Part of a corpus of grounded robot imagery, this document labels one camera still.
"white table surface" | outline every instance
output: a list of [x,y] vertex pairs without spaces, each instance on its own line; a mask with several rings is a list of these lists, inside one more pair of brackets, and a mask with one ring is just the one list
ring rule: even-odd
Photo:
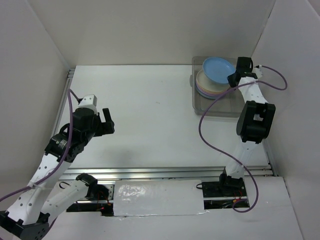
[[[210,209],[197,215],[106,217],[99,212],[64,212],[45,239],[303,240],[282,177],[255,179],[259,201],[249,213]],[[253,203],[256,197],[253,183],[248,177],[244,181],[249,202]]]
[[[98,111],[109,108],[115,133],[93,138],[72,168],[224,167],[230,159],[199,137],[191,72],[190,65],[77,66],[70,88],[79,97],[95,94]],[[72,103],[75,109],[77,101]],[[59,126],[68,122],[66,104]],[[234,118],[208,117],[203,135],[232,154],[239,142],[236,124]],[[262,144],[248,166],[268,166]]]

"clear plastic tray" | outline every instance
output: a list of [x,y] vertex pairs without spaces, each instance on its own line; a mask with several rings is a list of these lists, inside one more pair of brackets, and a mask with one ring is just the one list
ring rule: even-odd
[[[209,56],[194,56],[192,58],[192,75],[190,76],[190,86],[192,87],[192,105],[197,115],[202,115],[214,100],[201,96],[195,88],[197,73],[202,70],[203,62]],[[236,66],[237,59],[222,57]],[[241,92],[237,89],[220,99],[206,114],[207,116],[238,118],[245,106]]]

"stack of plates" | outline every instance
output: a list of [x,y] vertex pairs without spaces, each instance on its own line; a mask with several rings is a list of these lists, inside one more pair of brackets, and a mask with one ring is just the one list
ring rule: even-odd
[[227,77],[236,71],[231,63],[223,58],[210,57],[203,62],[202,68],[195,81],[195,88],[200,95],[216,99],[219,94],[229,89]]

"cable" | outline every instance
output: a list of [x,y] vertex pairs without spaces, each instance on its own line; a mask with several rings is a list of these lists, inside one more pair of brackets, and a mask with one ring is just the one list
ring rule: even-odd
[[61,186],[61,184],[66,184],[66,185],[70,186],[69,183],[67,183],[65,181],[62,181],[62,182],[59,183],[59,188],[61,188],[61,189],[66,189],[65,187]]
[[49,231],[51,230],[51,228],[54,226],[54,224],[55,224],[55,222],[56,222],[57,218],[58,218],[58,217],[56,217],[56,218],[55,218],[55,220],[53,220],[53,222],[51,223],[51,225],[50,225],[50,227],[49,227],[48,232],[49,232]]
[[101,193],[101,195],[105,198],[105,200],[106,200],[106,202],[107,202],[108,206],[111,206],[111,204],[109,203],[109,199],[108,199],[108,197],[106,197],[106,196],[105,196],[105,194],[104,194],[102,191],[99,191],[99,193]]
[[197,189],[202,190],[202,183],[197,184],[195,187],[196,187]]
[[256,206],[256,204],[257,204],[257,202],[258,202],[258,199],[259,199],[259,189],[258,189],[257,182],[256,182],[254,176],[253,176],[253,175],[251,174],[251,172],[249,171],[249,169],[248,169],[245,165],[243,165],[243,163],[242,163],[241,161],[239,161],[238,159],[236,159],[236,158],[235,158],[234,156],[232,156],[231,154],[229,154],[229,153],[223,151],[222,149],[219,149],[219,148],[211,145],[209,142],[207,142],[207,140],[206,140],[206,139],[204,138],[204,136],[202,135],[201,126],[202,126],[202,122],[203,122],[206,114],[208,113],[209,109],[210,109],[217,101],[219,101],[221,98],[223,98],[225,95],[227,95],[228,93],[233,92],[234,90],[236,90],[236,89],[238,89],[238,88],[241,88],[241,87],[244,87],[244,86],[248,86],[248,85],[251,85],[251,84],[254,84],[254,83],[265,84],[265,85],[267,85],[267,86],[269,86],[269,87],[271,87],[271,88],[273,88],[273,89],[280,90],[280,91],[284,91],[284,90],[286,90],[286,89],[288,88],[288,82],[287,82],[286,78],[285,78],[280,72],[278,72],[277,70],[275,70],[275,69],[273,69],[273,68],[271,68],[271,67],[268,67],[268,66],[264,66],[264,65],[260,65],[260,66],[263,67],[263,68],[266,68],[266,69],[270,69],[270,70],[276,72],[277,74],[279,74],[279,75],[282,77],[283,81],[284,81],[285,87],[284,87],[284,88],[279,88],[279,87],[273,86],[273,85],[271,85],[271,84],[269,84],[269,83],[267,83],[267,82],[265,82],[265,81],[257,80],[257,81],[255,81],[255,82],[249,82],[249,83],[241,84],[241,85],[238,85],[238,86],[236,86],[236,87],[230,88],[230,89],[228,89],[227,91],[225,91],[224,93],[220,94],[220,95],[213,101],[213,103],[204,111],[204,113],[202,114],[202,116],[201,116],[201,118],[200,118],[199,126],[198,126],[199,136],[200,136],[200,138],[202,139],[202,141],[203,141],[206,145],[208,145],[210,148],[212,148],[212,149],[214,149],[214,150],[216,150],[216,151],[218,151],[218,152],[220,152],[220,153],[228,156],[229,158],[232,158],[233,160],[235,160],[240,166],[242,166],[242,167],[244,168],[244,170],[246,170],[246,172],[249,174],[249,176],[251,177],[251,179],[252,179],[252,181],[253,181],[253,184],[254,184],[254,187],[255,187],[255,191],[256,191],[256,196],[255,196],[254,203],[252,204],[251,207],[249,207],[249,208],[246,209],[246,210],[238,210],[238,209],[235,208],[235,205],[236,205],[237,203],[244,202],[244,201],[246,201],[246,199],[240,199],[240,200],[238,200],[237,202],[233,203],[232,209],[235,210],[235,211],[238,212],[238,213],[247,213],[247,212],[251,211],[251,210]]
[[[76,97],[76,94],[69,88],[67,90],[67,97],[68,97],[68,103],[69,103],[69,114],[70,114],[70,124],[69,124],[69,134],[68,134],[68,141],[67,141],[67,144],[66,144],[66,147],[65,147],[65,151],[60,159],[60,162],[59,164],[54,168],[54,170],[52,172],[50,172],[47,176],[43,177],[42,179],[40,179],[39,181],[35,182],[34,184],[35,185],[40,185],[42,184],[44,181],[46,181],[48,178],[50,178],[58,169],[59,167],[62,165],[62,163],[65,161],[66,157],[67,157],[67,154],[68,154],[68,151],[69,151],[69,148],[71,146],[71,140],[72,140],[72,133],[73,133],[73,126],[74,126],[74,122],[73,122],[73,108],[72,108],[72,102],[71,102],[71,95],[70,93],[72,93],[72,95],[74,95]],[[13,196],[13,195],[16,195],[18,193],[21,193],[21,192],[25,192],[25,191],[28,191],[30,189],[32,189],[33,187],[30,187],[30,186],[25,186],[19,190],[16,190],[16,191],[13,191],[3,197],[0,198],[0,202],[2,202],[3,200]]]
[[78,98],[78,96],[75,94],[75,92],[72,91],[70,88],[69,88],[69,90],[70,90],[70,93],[71,93],[71,94],[74,96],[74,98],[76,99],[76,101],[77,101],[78,103],[80,103],[80,102],[81,102],[81,99]]

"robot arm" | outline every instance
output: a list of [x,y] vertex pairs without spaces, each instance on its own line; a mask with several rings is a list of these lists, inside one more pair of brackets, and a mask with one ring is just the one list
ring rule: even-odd
[[[72,114],[71,146],[63,163],[60,164],[60,161],[67,147],[69,123],[50,139],[40,166],[28,183],[31,189],[22,193],[7,211],[0,211],[1,227],[22,240],[40,240],[49,231],[50,224],[57,216],[75,201],[84,197],[90,199],[98,191],[108,196],[109,191],[98,185],[94,177],[83,173],[71,186],[53,198],[47,199],[60,176],[93,137],[114,133],[114,122],[109,109],[102,110],[105,117],[105,122],[102,122],[96,106],[95,95],[86,95],[79,100],[78,108]],[[35,184],[48,176],[58,164],[60,166],[55,173],[41,184]]]
[[[262,72],[258,67],[253,68],[251,58],[239,57],[236,72],[228,77],[228,81],[231,87],[235,87],[255,82],[260,77]],[[246,166],[252,151],[268,137],[276,107],[267,102],[256,82],[242,86],[239,90],[245,105],[236,126],[239,143],[233,156]],[[244,174],[243,166],[230,161],[220,176],[220,182],[226,187],[241,188]]]

